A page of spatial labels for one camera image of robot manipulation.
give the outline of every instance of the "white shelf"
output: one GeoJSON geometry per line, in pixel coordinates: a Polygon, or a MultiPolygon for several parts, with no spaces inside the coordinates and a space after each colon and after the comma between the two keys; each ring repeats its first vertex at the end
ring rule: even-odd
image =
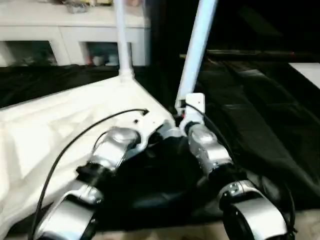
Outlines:
{"type": "MultiPolygon", "coordinates": [[[[142,6],[126,7],[127,28],[145,28],[147,22],[142,6]]],[[[0,26],[115,27],[116,14],[113,6],[97,6],[85,13],[72,14],[61,4],[7,0],[0,3],[0,26]]]]}

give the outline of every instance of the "white metal rod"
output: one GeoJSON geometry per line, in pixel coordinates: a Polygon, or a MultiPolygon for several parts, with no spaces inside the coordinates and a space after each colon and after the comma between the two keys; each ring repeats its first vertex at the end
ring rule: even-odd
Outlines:
{"type": "Polygon", "coordinates": [[[126,25],[125,25],[125,14],[124,14],[124,1],[125,0],[114,0],[114,9],[116,14],[116,28],[118,35],[118,54],[119,54],[119,64],[120,75],[132,74],[132,66],[130,64],[128,43],[126,39],[126,25]]]}
{"type": "Polygon", "coordinates": [[[195,89],[217,4],[218,0],[199,0],[179,90],[175,100],[175,108],[179,115],[182,114],[180,101],[185,100],[186,95],[192,93],[195,89]]]}

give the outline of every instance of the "cabinet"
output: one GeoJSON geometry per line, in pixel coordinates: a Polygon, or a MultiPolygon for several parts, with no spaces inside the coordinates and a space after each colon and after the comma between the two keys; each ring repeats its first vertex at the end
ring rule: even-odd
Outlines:
{"type": "MultiPolygon", "coordinates": [[[[143,6],[127,6],[124,20],[132,64],[145,66],[150,30],[143,6]]],[[[71,14],[64,5],[36,0],[0,4],[0,67],[32,64],[119,64],[114,8],[71,14]]]]}
{"type": "Polygon", "coordinates": [[[0,26],[1,67],[32,64],[41,60],[47,60],[52,65],[70,64],[58,27],[0,26]]]}

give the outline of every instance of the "black fabric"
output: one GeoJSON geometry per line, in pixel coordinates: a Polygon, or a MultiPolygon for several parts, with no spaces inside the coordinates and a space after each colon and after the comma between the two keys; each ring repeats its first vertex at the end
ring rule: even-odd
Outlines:
{"type": "MultiPolygon", "coordinates": [[[[173,114],[182,65],[135,68],[135,78],[173,114]]],[[[0,106],[114,77],[116,68],[0,69],[0,106]]],[[[284,183],[298,209],[320,208],[320,90],[288,64],[204,62],[195,92],[235,154],[234,162],[282,210],[284,183]]],[[[169,138],[130,159],[108,184],[100,229],[139,229],[213,221],[213,191],[185,138],[169,138]]]]}

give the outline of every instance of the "black cable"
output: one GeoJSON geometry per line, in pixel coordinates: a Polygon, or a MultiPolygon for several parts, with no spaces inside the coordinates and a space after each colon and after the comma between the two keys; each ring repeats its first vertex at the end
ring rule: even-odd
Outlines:
{"type": "Polygon", "coordinates": [[[217,127],[217,125],[202,111],[200,111],[198,108],[196,108],[195,106],[189,104],[189,103],[184,103],[185,106],[189,106],[190,108],[196,110],[198,113],[200,113],[204,119],[210,123],[211,127],[213,128],[213,132],[218,135],[218,138],[220,138],[222,140],[222,144],[226,147],[231,159],[233,159],[235,161],[235,155],[232,152],[232,149],[227,141],[227,139],[225,138],[225,136],[221,133],[221,131],[219,130],[219,128],[217,127]]]}
{"type": "Polygon", "coordinates": [[[45,194],[46,194],[46,190],[47,190],[47,187],[48,187],[48,184],[49,184],[49,181],[54,173],[54,170],[56,168],[56,166],[58,165],[58,162],[60,161],[61,157],[63,156],[63,154],[68,150],[68,148],[75,142],[77,141],[82,135],[84,135],[86,132],[88,132],[90,129],[92,129],[93,127],[97,126],[98,124],[106,121],[106,120],[109,120],[111,118],[114,118],[118,115],[121,115],[121,114],[125,114],[125,113],[128,113],[128,112],[135,112],[135,111],[140,111],[140,112],[143,112],[143,114],[147,114],[149,111],[147,109],[141,109],[141,108],[133,108],[133,109],[128,109],[128,110],[124,110],[124,111],[120,111],[120,112],[117,112],[115,114],[112,114],[110,116],[107,116],[105,118],[102,118],[101,120],[95,122],[94,124],[90,125],[89,127],[87,127],[85,130],[83,130],[82,132],[80,132],[74,139],[72,139],[72,141],[70,141],[65,147],[64,149],[59,153],[58,157],[55,159],[55,161],[53,162],[52,164],[52,167],[48,173],[48,176],[46,177],[46,180],[44,182],[44,185],[43,185],[43,188],[42,188],[42,191],[41,191],[41,194],[40,194],[40,197],[39,197],[39,200],[38,200],[38,203],[37,203],[37,206],[36,206],[36,210],[35,210],[35,213],[34,213],[34,217],[33,217],[33,221],[32,221],[32,226],[31,226],[31,230],[28,234],[28,240],[34,240],[34,235],[35,235],[35,231],[36,231],[36,226],[37,226],[37,222],[38,222],[38,218],[39,218],[39,214],[40,214],[40,210],[42,208],[42,202],[45,198],[45,194]]]}
{"type": "Polygon", "coordinates": [[[93,147],[92,147],[92,153],[94,152],[94,150],[95,150],[95,148],[96,148],[96,146],[97,146],[97,143],[98,143],[98,141],[100,140],[100,138],[103,136],[103,135],[105,135],[106,133],[107,133],[108,131],[104,131],[103,133],[101,133],[100,134],[100,136],[98,136],[98,138],[96,139],[96,141],[95,141],[95,143],[94,143],[94,145],[93,145],[93,147]]]}
{"type": "Polygon", "coordinates": [[[289,198],[290,202],[290,217],[289,217],[289,226],[288,226],[288,234],[292,239],[295,237],[295,233],[298,231],[295,229],[295,224],[296,224],[296,207],[295,207],[295,201],[294,198],[292,197],[291,190],[289,186],[284,182],[284,189],[286,190],[286,194],[289,198]]]}

